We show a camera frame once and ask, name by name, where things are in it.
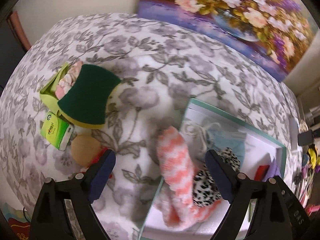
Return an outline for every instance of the floral painting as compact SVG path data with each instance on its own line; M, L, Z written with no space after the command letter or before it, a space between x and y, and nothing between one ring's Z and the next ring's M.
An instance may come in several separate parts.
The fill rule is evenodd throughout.
M299 62L317 31L300 0L140 0L139 16L221 41L278 81Z

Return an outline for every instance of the fuzzy sock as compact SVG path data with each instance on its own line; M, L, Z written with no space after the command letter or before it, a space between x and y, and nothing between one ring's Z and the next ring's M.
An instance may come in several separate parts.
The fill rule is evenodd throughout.
M184 230L205 221L221 200L204 207L193 203L193 178L198 168L189 156L183 137L174 127L159 136L157 156L165 184L155 207L162 212L166 226Z

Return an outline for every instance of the purple object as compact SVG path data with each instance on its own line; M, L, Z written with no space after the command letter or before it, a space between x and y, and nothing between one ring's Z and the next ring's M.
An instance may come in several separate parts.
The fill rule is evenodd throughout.
M267 174L264 176L262 181L267 181L269 178L273 178L274 176L278 175L279 177L282 178L280 174L279 167L277 165L276 159L273 159L272 163L270 164L270 167L267 171Z

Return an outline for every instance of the silver bolt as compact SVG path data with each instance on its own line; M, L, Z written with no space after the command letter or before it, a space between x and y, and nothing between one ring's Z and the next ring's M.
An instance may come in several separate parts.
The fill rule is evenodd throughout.
M50 182L51 182L51 180L52 180L52 178L47 177L47 178L45 178L44 182L45 182L45 183L50 183Z
M238 178L239 179L245 179L247 176L244 173L239 173Z
M269 178L269 182L270 182L271 184L276 184L276 180L275 180L274 178Z
M82 179L84 177L83 173L78 173L76 179Z

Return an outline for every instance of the sponge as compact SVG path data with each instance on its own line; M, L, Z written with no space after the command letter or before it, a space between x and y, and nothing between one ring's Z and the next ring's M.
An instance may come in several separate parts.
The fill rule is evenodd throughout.
M119 83L120 79L110 71L84 64L73 87L58 101L59 109L75 125L101 129L108 97Z

